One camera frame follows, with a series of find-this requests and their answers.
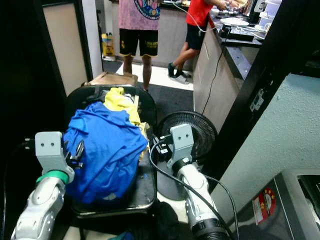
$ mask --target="red sticker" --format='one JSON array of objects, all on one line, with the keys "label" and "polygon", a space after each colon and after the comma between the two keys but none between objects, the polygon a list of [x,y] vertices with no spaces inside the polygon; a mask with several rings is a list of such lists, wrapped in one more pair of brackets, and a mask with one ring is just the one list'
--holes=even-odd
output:
[{"label": "red sticker", "polygon": [[252,200],[255,224],[260,224],[271,216],[276,208],[276,195],[271,188],[265,188]]}]

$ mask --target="cardboard box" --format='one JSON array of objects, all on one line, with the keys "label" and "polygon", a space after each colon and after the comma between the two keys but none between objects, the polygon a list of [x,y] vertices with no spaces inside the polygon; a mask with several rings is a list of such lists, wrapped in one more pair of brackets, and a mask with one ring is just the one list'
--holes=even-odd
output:
[{"label": "cardboard box", "polygon": [[84,85],[131,85],[137,86],[138,76],[125,72],[123,75],[103,72],[90,82],[86,82]]}]

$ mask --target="logo print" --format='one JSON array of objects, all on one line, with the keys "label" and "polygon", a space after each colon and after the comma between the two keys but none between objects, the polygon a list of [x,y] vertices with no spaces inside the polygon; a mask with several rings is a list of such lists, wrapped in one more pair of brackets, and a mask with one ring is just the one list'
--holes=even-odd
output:
[{"label": "logo print", "polygon": [[150,20],[158,20],[160,17],[160,2],[158,0],[134,0],[139,12]]}]

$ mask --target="black shorts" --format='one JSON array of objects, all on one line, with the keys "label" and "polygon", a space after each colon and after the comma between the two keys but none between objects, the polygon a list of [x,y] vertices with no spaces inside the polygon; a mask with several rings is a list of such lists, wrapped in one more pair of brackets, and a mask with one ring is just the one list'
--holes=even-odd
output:
[{"label": "black shorts", "polygon": [[189,48],[194,50],[200,50],[202,46],[202,42],[204,41],[205,33],[200,31],[199,35],[199,28],[197,26],[193,26],[188,24],[187,25],[187,33],[185,41],[188,43]]},{"label": "black shorts", "polygon": [[120,28],[120,54],[135,56],[138,46],[140,56],[158,55],[158,31],[157,30],[129,30]]}]

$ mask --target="chair backrest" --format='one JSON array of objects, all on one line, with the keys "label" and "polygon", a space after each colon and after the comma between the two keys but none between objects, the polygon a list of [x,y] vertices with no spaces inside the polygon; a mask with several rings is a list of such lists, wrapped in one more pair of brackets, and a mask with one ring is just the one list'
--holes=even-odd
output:
[{"label": "chair backrest", "polygon": [[88,97],[98,95],[102,90],[110,90],[111,88],[124,88],[126,94],[139,96],[139,113],[141,122],[147,122],[154,129],[157,126],[157,110],[156,104],[151,95],[139,87],[127,85],[90,85],[82,86],[74,90],[67,97],[64,108],[64,126],[68,128],[69,122],[78,109],[85,109],[90,102]]}]

